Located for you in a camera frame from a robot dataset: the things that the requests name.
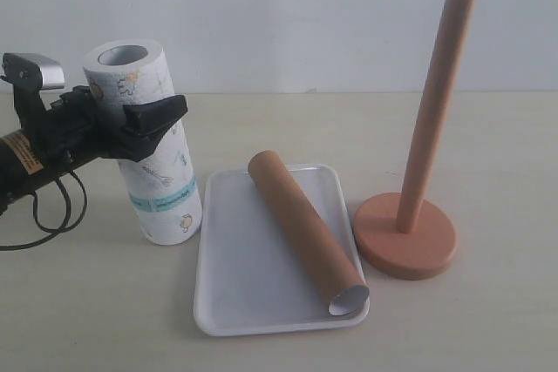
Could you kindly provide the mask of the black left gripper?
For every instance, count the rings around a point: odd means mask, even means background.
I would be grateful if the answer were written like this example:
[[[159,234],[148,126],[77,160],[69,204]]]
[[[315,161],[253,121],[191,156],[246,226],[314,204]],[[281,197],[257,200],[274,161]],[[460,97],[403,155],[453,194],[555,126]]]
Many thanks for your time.
[[[96,158],[141,161],[187,113],[187,101],[173,95],[142,105],[124,105],[116,125],[92,90],[76,85],[51,103],[41,128],[41,154],[52,167],[79,167]]]

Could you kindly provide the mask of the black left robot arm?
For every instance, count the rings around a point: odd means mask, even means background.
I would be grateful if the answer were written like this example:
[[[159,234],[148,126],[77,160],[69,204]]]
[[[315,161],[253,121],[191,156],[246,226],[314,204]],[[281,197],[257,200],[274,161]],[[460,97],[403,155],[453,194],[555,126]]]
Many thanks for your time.
[[[172,95],[143,105],[124,105],[117,122],[101,109],[90,88],[76,86],[46,108],[38,91],[14,90],[20,127],[1,138],[1,208],[97,159],[139,162],[187,113]]]

